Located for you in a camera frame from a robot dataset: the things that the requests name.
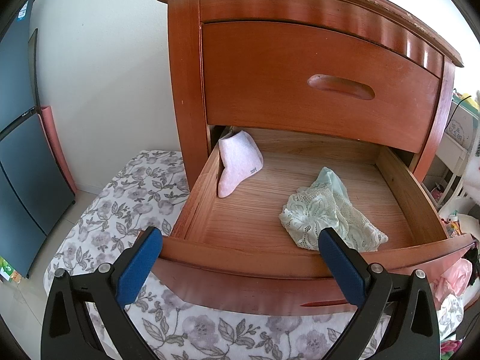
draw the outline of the refrigerator door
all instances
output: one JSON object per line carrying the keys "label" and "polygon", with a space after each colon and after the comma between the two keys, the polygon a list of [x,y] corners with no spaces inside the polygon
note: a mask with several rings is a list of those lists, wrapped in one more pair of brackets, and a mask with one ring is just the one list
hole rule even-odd
{"label": "refrigerator door", "polygon": [[46,236],[35,224],[0,169],[0,256],[26,276]]}
{"label": "refrigerator door", "polygon": [[0,131],[35,105],[28,61],[33,1],[15,15],[0,42]]}
{"label": "refrigerator door", "polygon": [[0,163],[20,201],[48,234],[74,201],[35,114],[0,141]]}

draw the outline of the bed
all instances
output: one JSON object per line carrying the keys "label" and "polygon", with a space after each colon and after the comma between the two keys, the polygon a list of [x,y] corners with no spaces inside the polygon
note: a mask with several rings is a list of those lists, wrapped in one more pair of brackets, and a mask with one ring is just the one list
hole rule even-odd
{"label": "bed", "polygon": [[[168,236],[189,195],[182,154],[141,151],[82,214],[48,265],[48,293],[57,268],[71,275],[112,263],[140,230],[156,226]],[[104,346],[113,344],[93,304],[90,318]],[[208,309],[183,302],[150,274],[127,313],[159,359],[318,359],[353,315],[266,316]],[[373,354],[389,317],[378,325],[364,357]]]}

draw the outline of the pink object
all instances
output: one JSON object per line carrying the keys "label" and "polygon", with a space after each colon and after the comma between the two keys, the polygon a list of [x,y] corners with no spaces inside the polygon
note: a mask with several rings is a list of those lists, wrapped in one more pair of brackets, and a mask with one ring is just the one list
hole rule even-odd
{"label": "pink object", "polygon": [[440,200],[440,198],[442,197],[442,193],[438,190],[438,188],[434,188],[433,190],[431,190],[431,197],[433,197],[433,199],[438,202],[438,200]]}
{"label": "pink object", "polygon": [[225,166],[218,182],[218,197],[225,198],[237,185],[263,167],[263,157],[253,138],[240,131],[220,138],[220,156]]}
{"label": "pink object", "polygon": [[449,352],[457,352],[458,348],[462,345],[461,341],[444,341],[440,344],[440,355],[446,355]]}
{"label": "pink object", "polygon": [[439,279],[430,284],[435,309],[440,310],[448,295],[459,297],[467,288],[471,274],[472,263],[467,259],[459,259]]}
{"label": "pink object", "polygon": [[54,157],[57,159],[58,165],[60,166],[60,169],[62,170],[68,182],[68,185],[70,185],[71,190],[76,195],[77,186],[75,185],[74,178],[71,176],[67,161],[65,160],[65,156],[63,155],[62,147],[60,145],[60,141],[57,135],[57,130],[55,128],[55,123],[53,121],[52,109],[49,105],[47,105],[42,107],[41,110],[43,130],[46,135],[46,140],[49,142],[50,150],[52,150]]}

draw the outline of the drawer handle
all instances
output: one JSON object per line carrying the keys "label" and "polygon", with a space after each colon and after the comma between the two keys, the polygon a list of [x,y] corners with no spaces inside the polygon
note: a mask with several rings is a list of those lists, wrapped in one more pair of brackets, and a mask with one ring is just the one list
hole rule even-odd
{"label": "drawer handle", "polygon": [[375,97],[374,90],[368,85],[327,74],[314,74],[307,80],[307,83],[320,91],[342,93],[361,100],[372,100]]}

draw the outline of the open drawer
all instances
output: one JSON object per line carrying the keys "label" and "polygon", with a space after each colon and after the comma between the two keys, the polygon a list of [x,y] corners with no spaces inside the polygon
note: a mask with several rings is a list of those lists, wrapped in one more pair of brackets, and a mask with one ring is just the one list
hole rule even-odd
{"label": "open drawer", "polygon": [[389,241],[363,253],[369,263],[430,281],[459,259],[470,235],[447,239],[440,219],[406,166],[386,146],[279,130],[244,128],[264,166],[226,198],[213,149],[153,272],[186,302],[221,310],[307,315],[349,308],[316,251],[300,249],[278,215],[289,195],[322,167],[343,181],[354,207]]}

